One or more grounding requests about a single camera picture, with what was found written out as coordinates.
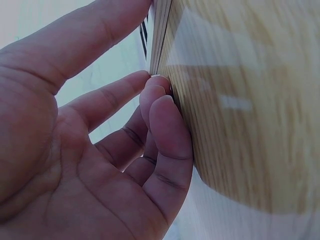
fingernail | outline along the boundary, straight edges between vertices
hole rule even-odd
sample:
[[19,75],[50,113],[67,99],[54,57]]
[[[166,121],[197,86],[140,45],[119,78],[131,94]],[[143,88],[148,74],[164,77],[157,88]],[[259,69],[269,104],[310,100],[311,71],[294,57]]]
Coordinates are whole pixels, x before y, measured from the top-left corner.
[[170,82],[170,80],[169,80],[168,77],[163,76],[163,75],[161,75],[161,74],[152,75],[151,78],[153,78],[153,77],[162,77],[162,78],[164,78],[164,79],[167,79],[167,80]]
[[172,96],[170,96],[170,95],[165,95],[165,96],[163,96],[163,98],[167,98],[167,99],[169,99],[170,101],[172,101],[173,103],[175,103],[174,99],[173,99]]

stack of boards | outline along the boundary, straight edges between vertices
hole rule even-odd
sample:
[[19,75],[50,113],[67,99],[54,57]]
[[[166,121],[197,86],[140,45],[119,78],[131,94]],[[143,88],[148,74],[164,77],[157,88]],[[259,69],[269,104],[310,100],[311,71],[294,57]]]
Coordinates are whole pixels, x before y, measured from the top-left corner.
[[161,51],[166,34],[172,0],[154,0],[147,20],[146,64],[149,74],[158,74]]

finger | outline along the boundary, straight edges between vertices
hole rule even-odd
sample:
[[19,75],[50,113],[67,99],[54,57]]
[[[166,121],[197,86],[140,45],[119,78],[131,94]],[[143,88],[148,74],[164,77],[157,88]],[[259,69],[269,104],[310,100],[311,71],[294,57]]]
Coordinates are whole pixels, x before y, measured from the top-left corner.
[[166,91],[162,86],[159,85],[151,85],[149,87],[145,87],[145,89],[140,94],[139,103],[141,107],[141,114],[149,129],[149,112],[151,105],[154,103],[155,100],[164,95],[166,95]]
[[191,137],[171,96],[152,104],[150,129],[159,153],[143,189],[171,224],[186,198],[193,169]]
[[76,112],[76,116],[83,120],[90,133],[137,96],[149,78],[146,71],[132,73],[84,94],[62,108]]
[[148,132],[143,157],[138,157],[134,160],[124,173],[142,187],[155,170],[157,156],[158,149],[156,143],[151,133]]
[[97,142],[95,147],[111,164],[123,171],[143,153],[147,132],[148,128],[138,107],[123,128]]
[[152,76],[152,78],[150,78],[146,82],[145,87],[147,88],[147,87],[154,86],[154,85],[163,87],[165,90],[165,94],[168,94],[168,95],[171,94],[171,90],[170,90],[171,84],[170,84],[169,80],[166,79],[164,76],[161,76],[161,75]]
[[[170,91],[169,82],[163,77],[152,77],[148,80],[145,89],[140,95],[140,107],[142,117],[149,127],[149,112],[153,102]],[[146,146],[143,157],[137,158],[128,168],[124,171],[136,183],[142,186],[150,177],[155,169],[157,162],[158,149],[155,144],[151,132],[148,132]]]
[[0,66],[32,75],[56,94],[64,82],[143,21],[151,0],[96,0],[1,51]]

human hand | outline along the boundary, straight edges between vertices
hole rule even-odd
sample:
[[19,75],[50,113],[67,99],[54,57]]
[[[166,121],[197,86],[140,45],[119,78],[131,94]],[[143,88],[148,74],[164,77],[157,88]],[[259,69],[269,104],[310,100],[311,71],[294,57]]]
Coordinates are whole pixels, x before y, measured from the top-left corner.
[[[193,167],[169,82],[139,71],[59,109],[55,100],[150,2],[96,0],[0,51],[0,239],[159,240],[168,230]],[[89,133],[141,91],[128,123],[92,144]]]

wooden board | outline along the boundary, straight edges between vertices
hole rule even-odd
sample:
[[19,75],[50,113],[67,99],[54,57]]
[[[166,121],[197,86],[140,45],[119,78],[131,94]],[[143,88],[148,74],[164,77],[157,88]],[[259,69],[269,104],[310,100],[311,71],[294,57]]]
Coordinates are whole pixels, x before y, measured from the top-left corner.
[[172,0],[154,0],[148,14],[147,69],[151,75],[158,72],[161,50],[167,28]]
[[172,2],[158,73],[193,138],[189,236],[319,239],[319,16],[319,1]]

